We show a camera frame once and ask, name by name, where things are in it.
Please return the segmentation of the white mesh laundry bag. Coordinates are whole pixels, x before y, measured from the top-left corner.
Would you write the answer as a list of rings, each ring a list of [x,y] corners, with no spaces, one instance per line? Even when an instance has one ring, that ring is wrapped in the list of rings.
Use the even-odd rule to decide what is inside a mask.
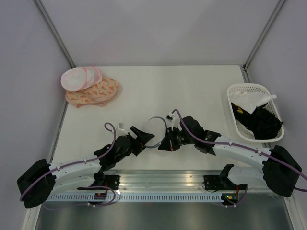
[[[166,120],[161,116],[153,116],[145,123],[144,127],[145,132],[154,135],[154,137],[145,146],[150,149],[159,147],[167,130]]]

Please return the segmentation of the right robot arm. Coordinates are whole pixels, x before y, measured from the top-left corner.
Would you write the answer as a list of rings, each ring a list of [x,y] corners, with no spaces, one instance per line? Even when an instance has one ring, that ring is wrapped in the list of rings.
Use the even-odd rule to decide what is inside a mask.
[[[290,197],[302,168],[282,146],[258,148],[233,143],[220,133],[205,130],[191,116],[184,117],[178,127],[169,127],[159,150],[176,151],[182,145],[193,145],[204,154],[231,158],[247,164],[239,167],[227,164],[216,176],[222,189],[233,190],[239,186],[266,186],[274,193]]]

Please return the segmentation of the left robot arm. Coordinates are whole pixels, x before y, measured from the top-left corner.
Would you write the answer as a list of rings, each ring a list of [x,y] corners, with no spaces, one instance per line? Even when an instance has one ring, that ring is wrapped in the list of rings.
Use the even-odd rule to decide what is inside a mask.
[[[64,163],[48,163],[46,159],[36,161],[17,179],[24,207],[34,208],[51,195],[68,190],[101,189],[105,185],[105,171],[131,154],[138,156],[154,138],[153,134],[134,126],[130,130],[135,137],[130,133],[114,136],[111,144],[80,160]]]

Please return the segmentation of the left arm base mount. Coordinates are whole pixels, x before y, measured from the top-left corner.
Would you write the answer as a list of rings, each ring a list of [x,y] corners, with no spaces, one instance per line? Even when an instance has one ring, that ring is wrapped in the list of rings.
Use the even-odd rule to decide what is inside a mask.
[[[107,186],[113,190],[118,190],[120,184],[119,175],[104,175],[95,181],[95,186]]]

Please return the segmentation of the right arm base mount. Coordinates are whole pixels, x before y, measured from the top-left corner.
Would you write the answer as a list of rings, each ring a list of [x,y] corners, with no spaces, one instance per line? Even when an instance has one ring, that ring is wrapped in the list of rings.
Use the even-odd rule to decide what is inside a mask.
[[[218,175],[204,175],[202,187],[208,192],[225,191],[227,188],[222,185]]]

